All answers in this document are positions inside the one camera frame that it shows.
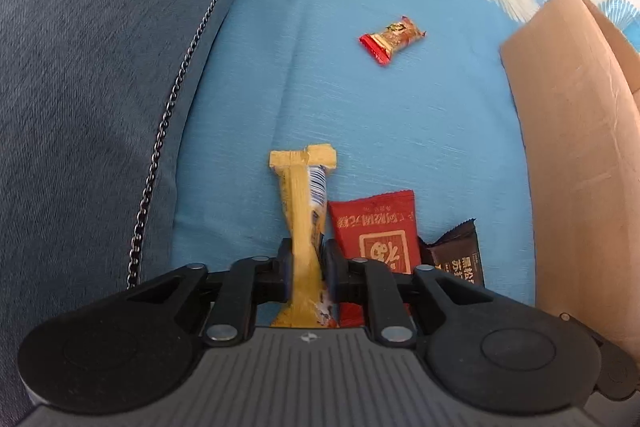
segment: silver chain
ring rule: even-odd
[[[149,165],[149,174],[145,180],[145,189],[142,191],[142,199],[140,200],[140,208],[136,214],[136,225],[133,229],[133,237],[131,238],[131,250],[129,250],[129,269],[127,271],[127,289],[133,288],[140,281],[140,262],[142,261],[142,241],[145,235],[146,218],[149,213],[149,205],[151,204],[151,195],[154,191],[154,184],[156,183],[156,172],[158,172],[158,162],[160,161],[160,153],[162,150],[162,144],[164,137],[166,136],[166,130],[169,127],[171,115],[175,107],[175,101],[178,99],[178,93],[180,86],[184,81],[184,75],[187,73],[187,68],[191,62],[198,42],[207,27],[207,22],[213,13],[213,9],[216,6],[218,0],[212,0],[204,14],[204,17],[200,21],[196,34],[191,39],[189,49],[184,54],[182,64],[178,75],[175,77],[174,85],[171,88],[171,93],[164,105],[164,113],[162,119],[158,125],[158,133],[156,134],[156,141],[154,143],[154,152],[151,155],[151,165]]]

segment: yellow wrapper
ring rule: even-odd
[[[291,300],[271,324],[280,328],[331,327],[319,262],[326,221],[326,176],[337,165],[329,144],[302,151],[271,151],[269,166],[280,178],[280,197],[293,243]]]

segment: blue shell print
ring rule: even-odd
[[[598,7],[609,17],[637,52],[640,52],[640,11],[627,0],[606,0]]]

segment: cardboard flap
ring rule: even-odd
[[[536,304],[640,361],[640,65],[619,37],[588,0],[549,0],[501,54],[529,168]]]

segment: dark brown wrapper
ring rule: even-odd
[[[460,279],[484,287],[478,234],[473,219],[449,230],[435,243],[418,238],[423,264],[431,264]]]

